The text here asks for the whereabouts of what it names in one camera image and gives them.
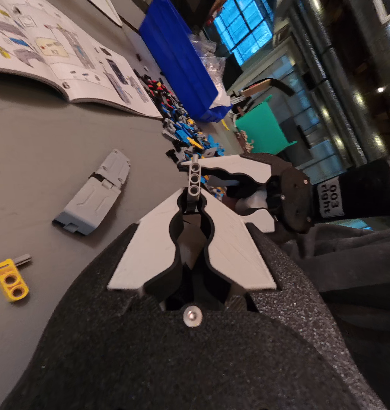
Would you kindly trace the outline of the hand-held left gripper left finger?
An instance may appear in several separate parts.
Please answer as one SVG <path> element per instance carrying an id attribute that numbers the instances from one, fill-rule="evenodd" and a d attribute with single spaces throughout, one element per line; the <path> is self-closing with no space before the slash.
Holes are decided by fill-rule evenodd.
<path id="1" fill-rule="evenodd" d="M 184 230 L 180 188 L 142 217 L 107 289 L 143 295 L 172 296 L 182 282 L 178 239 Z"/>

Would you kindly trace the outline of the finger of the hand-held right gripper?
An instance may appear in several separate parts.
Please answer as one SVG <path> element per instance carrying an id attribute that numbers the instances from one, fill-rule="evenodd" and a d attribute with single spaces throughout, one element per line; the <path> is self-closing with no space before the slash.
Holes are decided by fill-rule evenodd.
<path id="1" fill-rule="evenodd" d="M 238 216 L 245 224 L 251 223 L 263 233 L 275 232 L 275 220 L 266 208 L 249 208 Z"/>
<path id="2" fill-rule="evenodd" d="M 198 164 L 208 184 L 265 184 L 272 176 L 270 165 L 240 155 L 201 158 Z"/>

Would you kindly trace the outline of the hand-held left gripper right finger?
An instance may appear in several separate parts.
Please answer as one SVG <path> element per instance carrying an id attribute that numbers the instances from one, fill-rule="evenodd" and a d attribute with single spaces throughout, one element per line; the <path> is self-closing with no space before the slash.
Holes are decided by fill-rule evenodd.
<path id="1" fill-rule="evenodd" d="M 276 290 L 273 278 L 247 225 L 253 228 L 252 214 L 241 216 L 201 188 L 198 202 L 200 229 L 206 238 L 203 274 L 207 290 L 225 303 L 235 295 Z"/>

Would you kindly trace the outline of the grey toy panel assembly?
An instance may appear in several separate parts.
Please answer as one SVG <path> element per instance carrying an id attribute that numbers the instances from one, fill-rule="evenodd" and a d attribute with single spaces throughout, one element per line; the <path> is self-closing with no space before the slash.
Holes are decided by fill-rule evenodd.
<path id="1" fill-rule="evenodd" d="M 201 191 L 201 165 L 199 155 L 194 154 L 188 167 L 187 213 L 195 213 Z"/>
<path id="2" fill-rule="evenodd" d="M 70 233 L 92 233 L 120 196 L 130 168 L 129 158 L 113 149 L 52 223 Z"/>

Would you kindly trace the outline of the yellow toy connector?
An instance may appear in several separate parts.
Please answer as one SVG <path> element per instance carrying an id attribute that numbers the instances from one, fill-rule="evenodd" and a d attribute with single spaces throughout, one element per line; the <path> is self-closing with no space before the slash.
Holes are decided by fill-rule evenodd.
<path id="1" fill-rule="evenodd" d="M 23 300 L 29 294 L 29 288 L 21 276 L 18 266 L 28 264 L 32 260 L 30 254 L 0 262 L 0 289 L 5 298 L 14 303 Z"/>

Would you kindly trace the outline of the grey desk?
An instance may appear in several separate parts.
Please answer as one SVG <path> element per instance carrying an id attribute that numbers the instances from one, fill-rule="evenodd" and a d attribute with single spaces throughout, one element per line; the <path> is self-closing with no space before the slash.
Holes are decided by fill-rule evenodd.
<path id="1" fill-rule="evenodd" d="M 178 188 L 186 174 L 166 156 L 159 120 L 105 105 L 69 104 L 52 87 L 0 73 L 0 262 L 23 254 L 29 295 L 0 290 L 0 404 L 25 371 L 75 278 L 131 223 Z M 115 206 L 88 236 L 52 221 L 112 149 L 131 160 Z"/>

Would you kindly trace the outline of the small brown wooden model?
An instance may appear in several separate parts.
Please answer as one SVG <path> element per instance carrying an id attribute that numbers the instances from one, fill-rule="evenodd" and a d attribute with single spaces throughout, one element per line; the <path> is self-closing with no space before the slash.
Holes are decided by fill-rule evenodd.
<path id="1" fill-rule="evenodd" d="M 241 130 L 241 131 L 234 132 L 234 134 L 235 134 L 235 137 L 236 137 L 237 141 L 239 142 L 239 145 L 240 145 L 243 153 L 245 153 L 245 154 L 246 153 L 247 154 L 252 153 L 252 150 L 254 148 L 254 146 L 253 146 L 254 141 L 252 140 L 251 143 L 248 141 L 248 136 L 247 136 L 246 132 Z"/>

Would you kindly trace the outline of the green plastic tote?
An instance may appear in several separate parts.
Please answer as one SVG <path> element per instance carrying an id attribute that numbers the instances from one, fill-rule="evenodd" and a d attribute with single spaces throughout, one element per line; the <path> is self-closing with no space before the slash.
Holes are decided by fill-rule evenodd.
<path id="1" fill-rule="evenodd" d="M 286 139 L 268 105 L 271 98 L 272 95 L 269 95 L 262 103 L 235 121 L 238 131 L 246 133 L 247 141 L 253 140 L 250 141 L 253 145 L 252 153 L 278 155 L 286 148 L 297 144 L 297 141 L 289 142 Z"/>

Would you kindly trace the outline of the pile of toy building pieces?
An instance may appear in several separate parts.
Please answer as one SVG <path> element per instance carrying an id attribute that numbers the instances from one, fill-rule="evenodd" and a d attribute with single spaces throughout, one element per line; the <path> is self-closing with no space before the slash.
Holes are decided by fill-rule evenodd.
<path id="1" fill-rule="evenodd" d="M 162 116 L 162 135 L 174 146 L 166 155 L 175 164 L 192 160 L 194 154 L 198 154 L 200 159 L 224 156 L 223 146 L 199 129 L 161 78 L 154 80 L 147 74 L 140 75 L 136 69 L 133 71 Z"/>

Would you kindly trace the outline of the wooden and black chair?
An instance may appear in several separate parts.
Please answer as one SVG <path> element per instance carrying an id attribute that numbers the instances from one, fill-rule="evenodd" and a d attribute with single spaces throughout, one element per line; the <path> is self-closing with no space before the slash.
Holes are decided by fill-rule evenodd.
<path id="1" fill-rule="evenodd" d="M 280 90 L 281 92 L 283 92 L 285 95 L 289 97 L 295 95 L 295 91 L 290 86 L 274 78 L 266 78 L 260 82 L 255 82 L 249 87 L 242 89 L 240 91 L 240 95 L 246 98 L 252 97 L 255 94 L 268 90 L 270 87 L 274 87 Z"/>

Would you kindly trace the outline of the crumpled clear plastic bag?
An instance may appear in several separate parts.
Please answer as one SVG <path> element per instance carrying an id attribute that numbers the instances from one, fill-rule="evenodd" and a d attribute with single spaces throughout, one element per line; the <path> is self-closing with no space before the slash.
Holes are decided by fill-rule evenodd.
<path id="1" fill-rule="evenodd" d="M 188 37 L 216 88 L 219 91 L 224 90 L 223 74 L 226 58 L 215 56 L 217 43 L 202 35 L 190 34 Z"/>

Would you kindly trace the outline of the blue storage bin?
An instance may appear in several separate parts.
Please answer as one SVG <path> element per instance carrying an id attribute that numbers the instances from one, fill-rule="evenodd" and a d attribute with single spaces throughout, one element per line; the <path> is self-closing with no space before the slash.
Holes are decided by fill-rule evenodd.
<path id="1" fill-rule="evenodd" d="M 192 45 L 191 30 L 168 0 L 151 2 L 139 34 L 188 114 L 218 123 L 230 107 L 211 108 L 218 90 Z"/>

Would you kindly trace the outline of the white instruction booklet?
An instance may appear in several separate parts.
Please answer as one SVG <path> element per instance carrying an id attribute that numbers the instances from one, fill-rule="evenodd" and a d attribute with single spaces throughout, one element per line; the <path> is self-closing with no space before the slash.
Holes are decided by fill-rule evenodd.
<path id="1" fill-rule="evenodd" d="M 128 61 L 47 1 L 0 0 L 0 73 L 55 87 L 69 103 L 162 118 Z"/>

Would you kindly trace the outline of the white metal stand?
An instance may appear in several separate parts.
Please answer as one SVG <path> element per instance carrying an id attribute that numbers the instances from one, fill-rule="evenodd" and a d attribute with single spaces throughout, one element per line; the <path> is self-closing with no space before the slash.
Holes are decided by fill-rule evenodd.
<path id="1" fill-rule="evenodd" d="M 122 20 L 110 0 L 88 0 L 95 8 L 103 13 L 118 27 L 122 27 Z"/>

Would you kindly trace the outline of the silver ventilation duct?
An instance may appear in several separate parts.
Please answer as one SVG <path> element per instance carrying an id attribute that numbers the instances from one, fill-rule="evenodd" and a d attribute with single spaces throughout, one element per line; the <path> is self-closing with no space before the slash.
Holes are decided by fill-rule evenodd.
<path id="1" fill-rule="evenodd" d="M 356 165 L 390 155 L 390 1 L 291 1 L 291 31 Z"/>

